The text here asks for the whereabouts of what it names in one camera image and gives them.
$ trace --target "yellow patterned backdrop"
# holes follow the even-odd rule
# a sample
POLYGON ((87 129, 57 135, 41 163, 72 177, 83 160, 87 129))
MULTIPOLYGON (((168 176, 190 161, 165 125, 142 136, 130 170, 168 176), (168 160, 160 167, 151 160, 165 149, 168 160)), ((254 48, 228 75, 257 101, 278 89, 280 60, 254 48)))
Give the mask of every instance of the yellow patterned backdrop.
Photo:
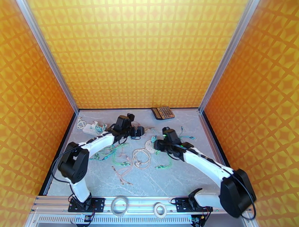
POLYGON ((0 1, 0 226, 23 226, 73 110, 17 4, 0 1))
POLYGON ((79 108, 198 107, 246 0, 29 0, 79 108))
POLYGON ((299 226, 299 2, 261 0, 206 114, 261 227, 299 226))

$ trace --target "tape roll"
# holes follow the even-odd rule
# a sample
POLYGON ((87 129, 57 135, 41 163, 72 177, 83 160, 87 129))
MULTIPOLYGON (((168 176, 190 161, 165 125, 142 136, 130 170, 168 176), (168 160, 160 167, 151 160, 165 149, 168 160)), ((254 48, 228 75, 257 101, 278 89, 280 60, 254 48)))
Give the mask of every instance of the tape roll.
POLYGON ((128 210, 128 206, 129 206, 129 203, 128 203, 127 199, 126 199, 125 197, 123 197, 123 196, 118 196, 118 197, 116 197, 116 198, 112 201, 110 208, 111 208, 111 212, 112 212, 112 214, 114 214, 115 216, 122 216, 122 215, 124 215, 124 214, 127 212, 127 210, 128 210), (117 212, 117 211, 114 210, 114 206, 115 206, 115 204, 116 204, 118 201, 120 201, 120 200, 125 202, 125 204, 126 204, 126 208, 125 208, 124 211, 122 211, 122 212, 117 212))
POLYGON ((164 218, 167 214, 167 210, 166 210, 166 207, 163 203, 157 203, 154 207, 154 214, 156 215, 156 217, 158 218, 164 218), (158 208, 159 207, 162 207, 163 208, 163 214, 159 214, 158 213, 158 208))

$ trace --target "black trim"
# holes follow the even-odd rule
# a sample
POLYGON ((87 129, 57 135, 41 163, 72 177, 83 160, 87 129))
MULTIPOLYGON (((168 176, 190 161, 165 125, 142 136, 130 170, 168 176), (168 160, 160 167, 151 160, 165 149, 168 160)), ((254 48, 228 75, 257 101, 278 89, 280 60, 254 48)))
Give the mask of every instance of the black trim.
MULTIPOLYGON (((59 145, 59 147, 58 147, 58 149, 57 149, 56 155, 55 155, 54 158, 53 158, 53 161, 52 161, 52 163, 51 163, 51 166, 52 166, 54 160, 59 156, 59 154, 60 154, 60 152, 61 152, 61 149, 62 149, 63 144, 64 144, 64 142, 65 142, 65 140, 66 140, 66 138, 67 138, 67 135, 68 135, 69 131, 71 130, 71 126, 72 126, 72 123, 73 123, 75 117, 76 117, 76 114, 73 113, 73 116, 72 116, 72 118, 71 118, 71 120, 70 120, 70 123, 68 124, 67 130, 65 131, 64 136, 63 136, 63 138, 62 138, 62 140, 61 140, 61 142, 60 142, 60 145, 59 145)), ((41 186, 40 192, 39 192, 39 194, 38 194, 39 196, 44 196, 44 195, 47 195, 47 193, 48 193, 48 192, 46 191, 46 188, 47 188, 48 182, 49 182, 49 180, 50 180, 50 178, 51 178, 51 171, 50 171, 50 170, 51 170, 51 168, 49 168, 49 171, 48 171, 47 176, 46 176, 46 178, 45 178, 45 180, 44 180, 44 183, 43 183, 43 185, 41 186)))
POLYGON ((221 147, 221 145, 219 143, 219 140, 217 139, 217 136, 216 136, 216 134, 215 134, 215 132, 214 132, 212 126, 211 126, 211 123, 210 123, 210 121, 209 121, 209 119, 208 119, 208 117, 207 117, 207 115, 206 115, 206 113, 204 111, 203 111, 203 118, 206 121, 207 126, 208 126, 208 128, 209 128, 209 130, 210 130, 210 132, 212 134, 212 137, 213 137, 215 143, 216 143, 216 146, 217 146, 217 148, 218 148, 218 150, 220 152, 220 155, 223 158, 224 164, 227 167, 231 167, 230 164, 229 164, 229 162, 228 162, 228 160, 227 160, 227 158, 226 158, 226 156, 225 156, 225 153, 224 153, 224 151, 223 151, 223 149, 222 149, 222 147, 221 147))
MULTIPOLYGON (((198 109, 198 107, 170 107, 171 109, 198 109)), ((151 109, 151 108, 108 108, 108 109, 79 109, 79 111, 107 111, 107 110, 126 110, 126 109, 151 109)))

